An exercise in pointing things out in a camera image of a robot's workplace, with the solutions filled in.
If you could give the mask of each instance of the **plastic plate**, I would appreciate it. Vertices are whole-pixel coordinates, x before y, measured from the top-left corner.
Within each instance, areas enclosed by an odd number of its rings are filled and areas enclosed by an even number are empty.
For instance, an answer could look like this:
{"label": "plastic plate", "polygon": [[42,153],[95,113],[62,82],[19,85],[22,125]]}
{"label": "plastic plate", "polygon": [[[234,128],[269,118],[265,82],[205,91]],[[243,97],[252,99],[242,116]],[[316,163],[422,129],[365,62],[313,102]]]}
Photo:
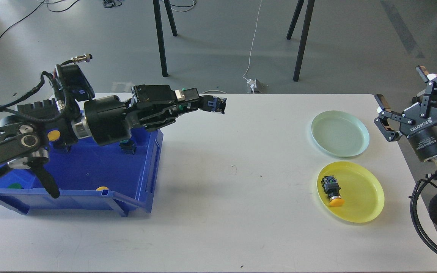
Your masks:
{"label": "plastic plate", "polygon": [[336,157],[354,157],[369,145],[369,131],[355,116],[342,111],[326,111],[311,123],[311,135],[324,151]]}
{"label": "plastic plate", "polygon": [[[323,176],[334,175],[340,186],[345,204],[330,207],[330,200],[321,187]],[[325,166],[318,175],[317,190],[324,206],[335,216],[352,223],[365,223],[375,219],[384,208],[384,191],[375,176],[364,167],[346,161]]]}

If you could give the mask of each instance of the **robotic arm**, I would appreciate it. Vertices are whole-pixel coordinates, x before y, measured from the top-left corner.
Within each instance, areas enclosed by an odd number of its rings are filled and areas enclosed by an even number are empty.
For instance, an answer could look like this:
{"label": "robotic arm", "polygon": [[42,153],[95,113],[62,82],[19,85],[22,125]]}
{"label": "robotic arm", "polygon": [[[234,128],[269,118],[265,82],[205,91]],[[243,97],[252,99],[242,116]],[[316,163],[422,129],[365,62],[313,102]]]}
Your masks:
{"label": "robotic arm", "polygon": [[[198,109],[224,114],[226,98],[200,96],[196,88],[171,90],[169,85],[134,86],[132,98],[124,102],[117,96],[94,100],[94,90],[75,64],[90,59],[92,55],[85,54],[57,64],[52,74],[42,72],[40,83],[26,95],[0,105],[0,111],[13,114],[0,121],[0,177],[12,169],[31,169],[57,198],[57,184],[43,167],[50,148],[69,151],[78,140],[90,137],[101,146],[128,140],[131,128],[155,131]],[[55,99],[7,109],[38,92],[44,76],[52,83]],[[85,102],[83,114],[77,102]]]}
{"label": "robotic arm", "polygon": [[[422,162],[434,162],[437,168],[437,74],[429,73],[422,66],[416,67],[416,70],[426,83],[425,93],[416,97],[414,104],[402,113],[392,111],[385,98],[376,95],[375,99],[380,107],[374,123],[387,141],[398,141],[405,135],[418,159]],[[398,131],[390,127],[389,119],[399,122]],[[437,188],[432,180],[437,180],[437,171],[427,180],[418,181],[409,198],[415,230],[423,242],[437,254],[437,245],[424,232],[417,215],[417,200],[423,188],[428,184]],[[437,224],[437,195],[430,201],[428,212],[432,221]]]}

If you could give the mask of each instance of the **white cable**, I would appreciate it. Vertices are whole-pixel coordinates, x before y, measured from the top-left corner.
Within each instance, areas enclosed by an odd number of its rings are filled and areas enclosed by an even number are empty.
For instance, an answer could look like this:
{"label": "white cable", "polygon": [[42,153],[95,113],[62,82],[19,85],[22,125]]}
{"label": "white cable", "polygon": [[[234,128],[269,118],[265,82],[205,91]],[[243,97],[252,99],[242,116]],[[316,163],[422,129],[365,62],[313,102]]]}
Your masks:
{"label": "white cable", "polygon": [[173,9],[173,8],[171,8],[171,10],[172,11],[176,11],[176,12],[187,12],[187,11],[190,11],[190,10],[192,10],[194,7],[196,6],[196,0],[192,0],[192,5],[191,5],[191,7],[189,8],[189,9],[187,9],[187,10],[175,10],[175,9]]}
{"label": "white cable", "polygon": [[221,91],[221,90],[208,90],[208,91],[201,92],[201,93],[204,94],[204,93],[208,93],[208,92],[219,92],[219,93],[227,94],[227,92],[224,92],[224,91]]}
{"label": "white cable", "polygon": [[252,56],[252,48],[254,47],[254,39],[255,39],[255,33],[257,31],[257,22],[259,22],[259,12],[261,11],[261,6],[262,6],[262,0],[261,3],[259,4],[259,10],[257,11],[257,19],[255,21],[255,30],[254,30],[254,36],[252,38],[252,45],[250,45],[250,53],[249,53],[249,65],[247,66],[247,70],[244,73],[244,75],[242,75],[242,77],[244,78],[244,80],[247,80],[245,75],[247,74],[248,69],[250,68],[250,57]]}

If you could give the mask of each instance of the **screw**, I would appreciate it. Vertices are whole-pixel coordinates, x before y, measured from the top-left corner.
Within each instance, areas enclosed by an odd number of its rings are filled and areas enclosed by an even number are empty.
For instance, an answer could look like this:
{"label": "screw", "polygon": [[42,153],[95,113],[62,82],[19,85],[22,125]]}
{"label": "screw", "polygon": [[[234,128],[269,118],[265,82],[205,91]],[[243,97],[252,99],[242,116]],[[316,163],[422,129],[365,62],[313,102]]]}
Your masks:
{"label": "screw", "polygon": [[26,124],[23,124],[22,126],[20,126],[20,127],[18,128],[18,131],[19,131],[20,133],[31,133],[31,132],[33,132],[33,127],[28,126],[28,125],[26,125]]}

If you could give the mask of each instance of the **robotiq logo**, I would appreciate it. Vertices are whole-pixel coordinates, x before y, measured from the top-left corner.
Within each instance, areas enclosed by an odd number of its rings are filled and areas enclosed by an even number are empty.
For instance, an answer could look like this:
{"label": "robotiq logo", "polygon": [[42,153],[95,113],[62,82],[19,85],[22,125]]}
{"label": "robotiq logo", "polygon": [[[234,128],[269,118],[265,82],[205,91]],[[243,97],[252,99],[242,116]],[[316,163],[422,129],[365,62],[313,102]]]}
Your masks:
{"label": "robotiq logo", "polygon": [[414,127],[411,128],[410,130],[411,130],[411,132],[414,132],[414,131],[416,131],[416,130],[418,130],[418,129],[420,129],[420,128],[423,128],[424,126],[426,126],[426,125],[428,125],[428,124],[430,124],[430,123],[432,123],[432,120],[431,120],[431,118],[429,117],[427,121],[424,121],[423,123],[420,123],[420,124],[414,126]]}

